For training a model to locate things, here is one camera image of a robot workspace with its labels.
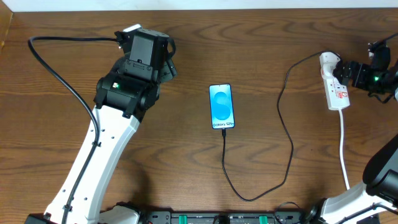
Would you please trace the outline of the blue Galaxy smartphone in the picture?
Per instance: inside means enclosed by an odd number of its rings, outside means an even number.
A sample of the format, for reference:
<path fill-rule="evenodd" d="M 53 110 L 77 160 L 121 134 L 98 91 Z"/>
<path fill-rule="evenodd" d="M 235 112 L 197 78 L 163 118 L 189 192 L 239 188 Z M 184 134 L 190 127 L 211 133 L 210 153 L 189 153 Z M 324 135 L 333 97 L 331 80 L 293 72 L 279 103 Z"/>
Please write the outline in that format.
<path fill-rule="evenodd" d="M 235 127 L 232 89 L 229 83 L 209 86 L 211 126 L 213 129 Z"/>

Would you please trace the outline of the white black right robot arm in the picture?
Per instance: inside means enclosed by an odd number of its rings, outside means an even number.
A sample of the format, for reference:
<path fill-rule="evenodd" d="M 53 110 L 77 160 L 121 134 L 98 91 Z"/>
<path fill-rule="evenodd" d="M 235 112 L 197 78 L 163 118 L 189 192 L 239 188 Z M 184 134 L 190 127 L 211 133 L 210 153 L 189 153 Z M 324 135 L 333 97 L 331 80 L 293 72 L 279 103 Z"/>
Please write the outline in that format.
<path fill-rule="evenodd" d="M 342 112 L 350 105 L 348 87 L 366 91 L 368 97 L 386 98 L 380 103 L 397 99 L 397 65 L 391 65 L 388 38 L 368 45 L 371 63 L 343 61 L 334 52 L 320 54 L 328 109 Z M 393 137 L 367 163 L 360 183 L 350 186 L 343 156 L 339 157 L 346 191 L 336 197 L 324 198 L 302 218 L 302 223 L 379 223 L 379 214 L 397 214 L 397 138 Z"/>

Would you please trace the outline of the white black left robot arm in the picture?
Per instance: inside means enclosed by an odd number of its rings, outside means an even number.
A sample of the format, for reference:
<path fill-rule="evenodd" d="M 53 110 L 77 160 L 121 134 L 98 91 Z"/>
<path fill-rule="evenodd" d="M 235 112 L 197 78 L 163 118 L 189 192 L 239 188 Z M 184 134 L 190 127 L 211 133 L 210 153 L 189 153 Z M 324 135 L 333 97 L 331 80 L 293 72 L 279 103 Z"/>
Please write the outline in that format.
<path fill-rule="evenodd" d="M 43 213 L 27 223 L 138 223 L 140 213 L 123 203 L 101 210 L 109 181 L 160 86 L 177 75 L 175 41 L 139 24 L 117 31 L 113 42 L 124 55 L 96 85 L 90 125 L 62 188 Z"/>

